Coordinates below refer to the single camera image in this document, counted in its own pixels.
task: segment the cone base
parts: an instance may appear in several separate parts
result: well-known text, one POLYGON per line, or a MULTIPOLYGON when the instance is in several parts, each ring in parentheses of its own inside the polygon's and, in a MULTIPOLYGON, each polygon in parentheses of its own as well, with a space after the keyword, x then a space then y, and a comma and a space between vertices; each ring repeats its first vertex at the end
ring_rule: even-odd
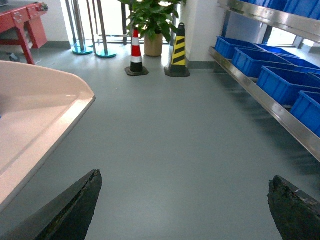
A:
POLYGON ((190 71, 187 67, 185 67, 184 71, 176 71, 172 72, 168 67, 164 68, 165 75, 173 78, 187 78, 190 76, 190 71))
POLYGON ((149 73, 149 71, 145 67, 142 68, 142 71, 137 71, 137 72, 131 71, 129 66, 126 67, 124 70, 127 75, 133 76, 133 77, 134 76, 143 76, 143 75, 147 75, 149 73))

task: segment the red and white traffic cone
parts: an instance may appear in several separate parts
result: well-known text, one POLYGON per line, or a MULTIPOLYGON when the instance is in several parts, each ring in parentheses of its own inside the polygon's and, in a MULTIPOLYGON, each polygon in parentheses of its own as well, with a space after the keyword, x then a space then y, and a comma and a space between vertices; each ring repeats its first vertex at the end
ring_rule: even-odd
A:
POLYGON ((126 74, 128 74, 129 76, 147 75, 149 71, 142 64, 139 33, 136 27, 133 30, 131 45, 131 65, 125 68, 126 74))

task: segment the potted plant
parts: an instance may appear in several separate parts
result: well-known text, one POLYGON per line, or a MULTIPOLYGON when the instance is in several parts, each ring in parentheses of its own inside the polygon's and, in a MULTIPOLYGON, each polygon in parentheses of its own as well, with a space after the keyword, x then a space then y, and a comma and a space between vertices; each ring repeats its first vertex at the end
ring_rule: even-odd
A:
POLYGON ((144 54, 160 56, 162 53, 163 37, 167 42, 171 40, 171 31, 177 32, 173 25, 173 16, 179 18, 175 4, 184 5, 187 0, 118 0, 123 4, 132 3, 130 23, 127 29, 132 34, 133 27, 137 27, 140 38, 144 38, 144 54))

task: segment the red workbench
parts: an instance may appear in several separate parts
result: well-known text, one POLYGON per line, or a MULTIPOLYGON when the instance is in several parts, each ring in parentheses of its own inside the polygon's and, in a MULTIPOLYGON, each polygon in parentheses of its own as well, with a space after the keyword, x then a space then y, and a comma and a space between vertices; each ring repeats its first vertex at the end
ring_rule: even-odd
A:
POLYGON ((26 39, 25 28, 27 29, 32 48, 41 48, 48 40, 40 16, 47 13, 43 3, 32 3, 26 1, 9 1, 8 5, 0 7, 0 33, 9 29, 15 29, 17 39, 0 39, 0 45, 20 45, 23 49, 28 64, 35 64, 28 40, 26 39))

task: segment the plant pot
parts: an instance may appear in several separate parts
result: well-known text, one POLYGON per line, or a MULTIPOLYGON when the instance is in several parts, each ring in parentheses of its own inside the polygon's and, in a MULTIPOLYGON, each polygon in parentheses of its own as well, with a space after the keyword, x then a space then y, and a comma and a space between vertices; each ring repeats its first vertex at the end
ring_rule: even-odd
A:
POLYGON ((162 54, 163 35, 156 34, 154 40, 150 40, 147 36, 144 37, 144 54, 151 57, 158 57, 162 54))

